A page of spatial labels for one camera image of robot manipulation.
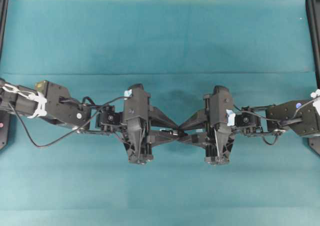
teal tablecloth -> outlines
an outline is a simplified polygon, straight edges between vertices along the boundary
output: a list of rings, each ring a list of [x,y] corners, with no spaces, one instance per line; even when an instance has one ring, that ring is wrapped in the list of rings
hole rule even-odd
[[[0,73],[47,79],[102,103],[142,82],[177,124],[214,85],[238,106],[305,99],[316,88],[305,0],[10,0]],[[116,103],[122,110],[122,103]],[[67,132],[25,119],[45,143]],[[320,158],[287,133],[238,136],[231,163],[177,142],[146,166],[112,136],[36,149],[16,119],[0,152],[0,225],[318,225]]]

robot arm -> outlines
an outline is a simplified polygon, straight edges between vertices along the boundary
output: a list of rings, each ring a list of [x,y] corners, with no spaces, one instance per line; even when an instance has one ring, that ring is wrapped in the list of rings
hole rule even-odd
[[[235,105],[228,88],[215,86],[212,94],[204,95],[204,108],[180,126],[152,106],[150,97],[142,84],[135,84],[124,92],[124,96],[96,105],[90,97],[84,97],[80,102],[70,96],[66,87],[46,80],[36,83],[34,90],[0,79],[0,117],[9,121],[9,114],[16,115],[37,147],[50,146],[75,132],[107,136],[114,134],[123,143],[128,161],[136,164],[153,160],[153,147],[175,140],[203,148],[205,162],[221,165],[229,163],[237,134],[259,136],[269,145],[275,144],[278,137],[288,130],[293,130],[301,137],[320,136],[320,90],[311,94],[311,100],[243,107],[234,112]],[[110,105],[118,99],[124,99],[121,112],[116,112],[115,106]],[[21,116],[39,117],[50,124],[71,128],[72,131],[40,146],[30,137]],[[96,130],[91,130],[90,122],[95,117]],[[266,131],[261,120],[267,121]],[[0,123],[0,137],[7,134],[7,130],[8,127]],[[187,134],[186,131],[190,130],[196,132]],[[267,135],[273,135],[274,142],[266,141]]]

cable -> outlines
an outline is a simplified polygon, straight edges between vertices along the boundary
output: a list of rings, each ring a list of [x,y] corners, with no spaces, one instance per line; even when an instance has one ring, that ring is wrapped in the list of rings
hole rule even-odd
[[[248,114],[252,114],[252,115],[254,115],[254,116],[257,116],[257,117],[259,117],[259,118],[262,118],[262,119],[264,119],[264,120],[267,120],[267,121],[273,121],[273,122],[280,122],[280,121],[281,121],[281,120],[278,120],[278,119],[266,118],[266,117],[263,117],[263,116],[255,113],[255,112],[251,112],[251,111],[239,111],[239,112],[240,112],[240,113],[236,113],[236,114],[239,115],[239,114],[242,114],[243,112],[245,112],[245,113],[248,113]]]
[[[262,135],[261,137],[262,137],[262,140],[263,140],[267,145],[272,146],[272,145],[275,145],[275,143],[277,142],[277,140],[278,140],[278,138],[279,138],[279,135],[276,135],[276,136],[274,137],[274,141],[273,141],[272,143],[268,142],[268,141],[265,139],[265,136]]]
[[[235,104],[233,105],[238,111],[241,111]]]
[[[62,103],[71,102],[71,103],[75,103],[77,105],[81,105],[80,101],[78,101],[76,98],[72,98],[72,97],[70,97],[70,98],[61,98],[59,100],[59,102],[62,102]]]
[[[294,118],[296,117],[296,115],[297,115],[297,113],[298,113],[298,111],[299,111],[300,109],[302,109],[303,107],[305,107],[305,106],[309,105],[311,102],[314,102],[314,101],[316,101],[316,100],[319,100],[319,98],[318,98],[318,97],[316,97],[316,98],[314,98],[314,99],[312,99],[312,100],[310,100],[310,101],[308,101],[308,102],[304,103],[304,104],[303,104],[303,105],[301,105],[300,107],[298,107],[298,108],[296,109],[296,111],[294,112],[294,114],[293,114],[292,118],[290,118],[289,120],[294,119]]]
[[[96,116],[100,113],[100,110],[101,110],[103,107],[107,106],[108,104],[110,104],[110,103],[112,103],[112,102],[114,102],[114,101],[116,101],[116,100],[119,100],[119,99],[127,99],[127,98],[129,98],[129,97],[121,96],[121,97],[114,98],[113,100],[104,103],[102,106],[100,106],[100,107],[96,110],[96,112],[93,114],[93,116],[91,116],[82,126],[80,126],[80,127],[76,128],[76,129],[74,129],[74,130],[66,133],[65,135],[63,135],[63,136],[59,137],[58,139],[56,139],[56,140],[54,140],[54,141],[52,141],[52,142],[50,142],[50,143],[48,143],[48,144],[45,144],[45,145],[38,145],[38,144],[35,143],[35,141],[31,138],[30,133],[29,133],[29,131],[28,131],[25,123],[23,122],[23,120],[21,119],[20,115],[18,114],[18,112],[16,111],[16,109],[13,107],[13,105],[11,104],[11,102],[9,102],[9,106],[11,107],[11,109],[12,109],[13,112],[14,112],[14,114],[18,117],[19,121],[21,122],[21,124],[22,124],[24,130],[26,131],[26,134],[27,134],[29,140],[31,141],[31,143],[32,143],[35,147],[44,148],[44,147],[49,147],[49,146],[51,146],[51,145],[59,142],[60,140],[68,137],[69,135],[71,135],[72,133],[78,131],[80,128],[85,127],[86,125],[88,125],[89,122],[90,122],[92,119],[94,119],[94,117],[96,117]]]
[[[86,100],[88,100],[91,103],[91,105],[96,106],[95,102],[88,96],[82,98],[82,104],[84,104]]]

black metal frame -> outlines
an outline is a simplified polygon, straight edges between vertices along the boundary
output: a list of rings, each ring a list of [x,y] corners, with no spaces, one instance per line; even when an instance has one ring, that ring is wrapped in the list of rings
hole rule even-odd
[[[6,27],[8,1],[9,0],[0,0],[0,58],[2,54],[2,46]]]
[[[5,35],[7,10],[9,0],[0,0],[0,58],[2,55],[3,40]],[[8,142],[8,131],[10,126],[10,114],[0,111],[0,149]]]

black cable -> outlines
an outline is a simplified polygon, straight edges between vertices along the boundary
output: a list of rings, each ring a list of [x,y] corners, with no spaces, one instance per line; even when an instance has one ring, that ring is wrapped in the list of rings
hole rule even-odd
[[[274,137],[274,141],[273,141],[272,143],[268,142],[268,141],[265,139],[265,136],[262,135],[261,137],[262,137],[262,140],[263,140],[266,144],[272,146],[272,145],[275,145],[275,143],[277,142],[277,140],[278,140],[278,138],[279,138],[279,135],[276,135],[276,136]]]
[[[303,105],[301,105],[300,107],[298,107],[298,108],[296,109],[296,111],[294,112],[294,114],[293,114],[292,118],[290,118],[289,120],[294,119],[294,118],[296,117],[296,115],[297,115],[297,113],[298,113],[298,111],[299,111],[300,109],[302,109],[303,107],[305,107],[305,106],[309,105],[311,102],[314,102],[314,101],[316,101],[316,100],[319,100],[319,98],[318,98],[318,97],[316,97],[316,98],[314,98],[314,99],[312,99],[312,100],[310,100],[310,101],[308,101],[308,102],[304,103],[304,104],[303,104]]]
[[[59,100],[59,102],[62,102],[62,103],[71,102],[71,103],[75,103],[77,105],[81,105],[80,101],[78,101],[76,98],[72,98],[72,97],[70,97],[70,98],[61,98]]]
[[[241,111],[241,109],[239,109],[239,107],[237,107],[235,104],[233,105],[238,111]]]
[[[86,100],[88,100],[91,103],[91,105],[96,106],[95,102],[88,96],[82,98],[82,104],[84,104]]]
[[[242,114],[243,112],[245,112],[245,113],[248,113],[248,114],[252,114],[252,115],[254,115],[254,116],[257,116],[257,117],[259,117],[259,118],[262,118],[262,119],[264,119],[264,120],[267,120],[267,121],[273,121],[273,122],[280,122],[280,121],[281,121],[281,120],[278,120],[278,119],[266,118],[266,117],[263,117],[263,116],[255,113],[255,112],[251,112],[251,111],[239,111],[239,112],[240,112],[240,113],[236,113],[236,114],[239,115],[239,114]]]
[[[100,106],[100,107],[96,110],[96,112],[93,114],[93,116],[91,116],[82,126],[80,126],[80,127],[76,128],[76,129],[74,129],[74,130],[66,133],[65,135],[63,135],[63,136],[59,137],[58,139],[56,139],[56,140],[54,140],[54,141],[52,141],[52,142],[50,142],[50,143],[48,143],[48,144],[45,144],[45,145],[37,145],[37,144],[34,142],[34,140],[33,140],[33,139],[31,138],[31,136],[30,136],[30,133],[29,133],[29,131],[28,131],[25,123],[23,122],[23,120],[21,119],[20,115],[18,114],[18,112],[16,111],[16,109],[13,107],[13,105],[11,104],[11,102],[9,102],[9,106],[11,107],[11,109],[12,109],[13,112],[14,112],[14,114],[18,117],[19,121],[21,122],[21,124],[22,124],[24,130],[26,131],[26,134],[27,134],[29,140],[31,141],[31,143],[32,143],[34,146],[38,147],[38,148],[44,148],[44,147],[49,147],[49,146],[51,146],[51,145],[59,142],[60,140],[68,137],[69,135],[71,135],[72,133],[78,131],[80,128],[85,127],[86,125],[88,125],[89,122],[90,122],[92,119],[94,119],[94,117],[96,117],[96,116],[98,115],[98,113],[100,113],[100,110],[101,110],[103,107],[108,106],[110,103],[112,103],[112,102],[114,102],[114,101],[116,101],[116,100],[119,100],[119,99],[127,99],[127,98],[129,98],[129,97],[121,96],[121,97],[114,98],[113,100],[104,103],[102,106]]]

